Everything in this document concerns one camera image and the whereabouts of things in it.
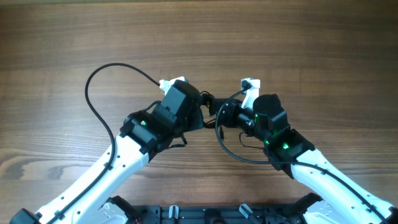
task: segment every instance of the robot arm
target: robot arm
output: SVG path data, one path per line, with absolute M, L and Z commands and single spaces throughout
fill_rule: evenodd
M 247 84 L 250 86 L 246 89 L 245 101 L 233 100 L 227 104 L 227 99 L 216 99 L 207 93 L 199 94 L 196 88 L 180 78 L 174 80 L 172 85 L 164 85 L 163 89 L 167 93 L 152 113 L 138 111 L 125 119 L 116 137 L 113 167 L 54 223 L 126 223 L 124 212 L 107 202 L 109 196 L 157 153 L 169 148 L 174 138 L 185 140 L 184 132 L 203 128 L 201 105 L 209 105 L 209 112 L 214 115 L 223 104 L 222 115 L 219 113 L 223 126 L 240 128 L 248 136 L 258 138 L 264 143 L 264 154 L 269 161 L 275 162 L 272 165 L 277 170 L 283 170 L 322 197 L 322 200 L 312 203 L 303 211 L 302 218 L 307 223 L 380 223 L 382 220 L 332 176 L 299 165 L 298 162 L 319 166 L 335 174 L 370 202 L 387 221 L 393 223 L 390 220 L 396 218 L 393 217 L 396 208 L 355 184 L 331 165 L 312 143 L 296 130 L 290 129 L 286 112 L 277 95 L 258 96 L 259 80 L 242 80 L 242 86 Z M 104 163 L 109 160 L 110 150 L 109 147 L 92 167 L 55 200 L 35 214 L 21 210 L 11 223 L 48 223 L 98 176 Z

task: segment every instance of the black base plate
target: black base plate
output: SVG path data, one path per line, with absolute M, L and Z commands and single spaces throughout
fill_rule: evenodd
M 250 206 L 253 215 L 263 224 L 305 223 L 302 212 L 308 205 L 319 200 L 320 197 L 310 194 L 294 204 L 268 204 Z M 126 212 L 130 224 L 205 224 L 205 211 L 217 209 L 227 224 L 252 224 L 239 211 L 239 206 L 232 207 L 179 207 L 178 220 L 169 218 L 169 207 L 160 206 L 132 206 L 119 196 L 108 200 Z

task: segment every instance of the black cable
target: black cable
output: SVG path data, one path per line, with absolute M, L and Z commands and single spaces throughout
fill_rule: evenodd
M 201 91 L 200 94 L 202 94 L 202 93 L 207 93 L 210 97 L 214 98 L 214 96 L 211 93 L 207 92 L 207 91 Z
M 323 168 L 318 167 L 318 166 L 316 166 L 316 165 L 307 164 L 307 163 L 305 163 L 305 162 L 252 161 L 252 160 L 249 160 L 249 159 L 245 159 L 245 158 L 239 157 L 239 156 L 233 154 L 230 150 L 228 150 L 228 149 L 225 147 L 223 141 L 221 140 L 220 134 L 219 134 L 219 132 L 218 132 L 218 126 L 219 126 L 219 123 L 220 123 L 220 122 L 219 122 L 220 117 L 222 117 L 222 114 L 224 113 L 223 109 L 224 109 L 225 105 L 226 105 L 228 102 L 230 102 L 233 98 L 235 98 L 235 97 L 237 97 L 238 95 L 244 93 L 244 92 L 245 92 L 246 90 L 248 90 L 250 87 L 251 87 L 251 86 L 248 85 L 248 86 L 244 87 L 241 91 L 239 91 L 239 92 L 235 93 L 234 95 L 232 95 L 231 97 L 229 97 L 228 100 L 226 100 L 226 101 L 223 103 L 223 105 L 221 106 L 220 110 L 218 111 L 218 114 L 221 114 L 221 115 L 220 115 L 220 116 L 217 116 L 217 118 L 216 118 L 216 128 L 215 128 L 215 129 L 216 129 L 217 140 L 218 140 L 220 146 L 221 146 L 230 156 L 232 156 L 233 158 L 235 158 L 235 159 L 237 159 L 237 160 L 240 160 L 240 161 L 242 161 L 242 162 L 247 162 L 247 163 L 251 163 L 251 164 L 265 164 L 265 165 L 276 165 L 276 164 L 279 164 L 279 165 L 291 165 L 291 164 L 292 164 L 292 165 L 301 165 L 301 166 L 311 167 L 311 168 L 313 168 L 313 169 L 320 170 L 320 171 L 322 171 L 324 174 L 328 174 L 329 176 L 331 176 L 332 178 L 334 178 L 335 180 L 337 180 L 339 183 L 341 183 L 343 186 L 345 186 L 349 191 L 351 191 L 355 196 L 357 196 L 357 198 L 359 198 L 359 199 L 362 201 L 362 203 L 364 203 L 366 206 L 368 206 L 368 208 L 369 208 L 372 212 L 374 212 L 374 213 L 377 215 L 377 217 L 379 217 L 379 218 L 382 220 L 383 223 L 388 224 L 388 222 L 387 222 L 387 220 L 384 218 L 384 216 L 381 215 L 381 214 L 379 213 L 379 211 L 378 211 L 373 205 L 371 205 L 364 197 L 362 197 L 362 195 L 360 195 L 354 188 L 352 188 L 352 187 L 351 187 L 350 185 L 348 185 L 346 182 L 344 182 L 343 180 L 341 180 L 338 176 L 336 176 L 335 174 L 332 174 L 331 172 L 329 172 L 327 169 L 323 169 Z
M 151 107 L 153 107 L 155 104 L 160 104 L 160 103 L 161 103 L 160 100 L 154 101 L 153 103 L 151 103 L 147 108 L 143 109 L 142 111 L 147 111 L 147 110 L 149 110 Z
M 210 124 L 212 121 L 215 121 L 215 120 L 216 120 L 216 118 L 213 118 L 213 119 L 211 119 L 211 120 L 205 122 L 205 124 Z
M 88 106 L 90 107 L 90 109 L 92 110 L 92 112 L 94 113 L 94 115 L 99 119 L 99 121 L 102 123 L 102 125 L 105 127 L 106 131 L 108 132 L 110 138 L 111 138 L 111 145 L 112 145 L 112 151 L 111 151 L 111 157 L 109 158 L 109 161 L 106 163 L 106 165 L 104 166 L 104 169 L 101 171 L 101 173 L 99 173 L 99 175 L 92 181 L 92 183 L 87 186 L 79 195 L 77 195 L 71 202 L 69 202 L 61 211 L 59 211 L 49 222 L 47 222 L 47 224 L 51 224 L 53 222 L 55 222 L 56 220 L 58 220 L 60 217 L 62 217 L 65 212 L 68 211 L 68 209 L 74 205 L 79 199 L 82 198 L 82 196 L 84 196 L 84 194 L 86 194 L 101 178 L 102 176 L 105 175 L 106 171 L 111 168 L 112 163 L 113 163 L 113 159 L 114 159 L 114 155 L 116 153 L 116 144 L 114 141 L 114 136 L 113 133 L 111 131 L 111 129 L 109 128 L 109 126 L 106 124 L 105 120 L 100 116 L 100 114 L 94 109 L 94 106 L 91 104 L 90 99 L 88 98 L 88 85 L 90 84 L 91 79 L 94 77 L 95 74 L 97 74 L 99 71 L 101 71 L 104 68 L 108 68 L 110 66 L 123 66 L 123 67 L 127 67 L 127 68 L 131 68 L 141 74 L 143 74 L 145 77 L 147 77 L 150 81 L 152 81 L 153 83 L 155 83 L 157 86 L 160 86 L 160 84 L 155 81 L 153 78 L 151 78 L 149 75 L 147 75 L 145 72 L 139 70 L 138 68 L 132 66 L 132 65 L 128 65 L 125 63 L 109 63 L 107 65 L 103 65 L 100 68 L 97 68 L 87 79 L 86 82 L 86 87 L 85 87 L 85 98 L 86 98 L 86 102 L 88 104 Z M 148 108 L 146 108 L 145 110 L 149 110 L 153 105 L 155 105 L 156 103 L 159 103 L 158 101 L 153 102 Z
M 264 149 L 264 147 L 247 146 L 247 145 L 243 144 L 242 139 L 241 139 L 242 134 L 244 134 L 244 132 L 239 133 L 239 142 L 241 143 L 241 145 L 243 147 L 250 147 L 250 148 L 253 148 L 253 149 Z

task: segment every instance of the wood grain surface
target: wood grain surface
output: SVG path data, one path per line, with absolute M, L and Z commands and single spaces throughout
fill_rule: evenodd
M 239 90 L 241 78 L 260 78 L 261 93 L 279 95 L 293 128 L 398 205 L 397 9 L 394 1 L 324 0 L 0 8 L 0 223 L 51 201 L 109 146 L 84 85 L 110 62 L 156 80 L 183 75 L 216 97 Z M 132 70 L 109 68 L 90 97 L 116 134 L 162 92 Z M 226 130 L 232 151 L 266 159 L 241 147 L 238 133 Z M 115 194 L 133 205 L 237 205 L 310 192 L 271 166 L 232 159 L 214 130 L 186 137 L 187 147 L 159 154 Z

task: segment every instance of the white bracket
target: white bracket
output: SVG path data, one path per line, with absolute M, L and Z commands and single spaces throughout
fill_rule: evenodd
M 317 224 L 340 224 L 346 220 L 328 202 L 322 200 L 315 202 L 307 208 L 303 214 L 307 223 Z
M 244 98 L 241 107 L 242 108 L 253 108 L 254 100 L 257 97 L 259 97 L 261 81 L 258 79 L 254 79 L 254 78 L 243 78 L 241 80 L 241 90 L 243 90 L 243 87 L 242 87 L 243 81 L 247 81 L 248 83 L 250 83 L 252 85 L 252 87 L 243 93 L 246 95 L 246 97 Z
M 167 94 L 168 90 L 175 83 L 176 80 L 181 80 L 181 81 L 184 81 L 184 82 L 188 82 L 188 80 L 185 77 L 173 78 L 170 81 L 167 81 L 167 80 L 159 81 L 159 83 L 160 83 L 159 88 L 164 91 L 164 95 Z
M 169 218 L 174 218 L 178 220 L 178 214 L 180 213 L 180 208 L 176 205 L 172 205 L 169 208 Z
M 125 224 L 127 221 L 128 218 L 123 210 L 117 205 L 107 202 L 93 215 L 90 223 Z

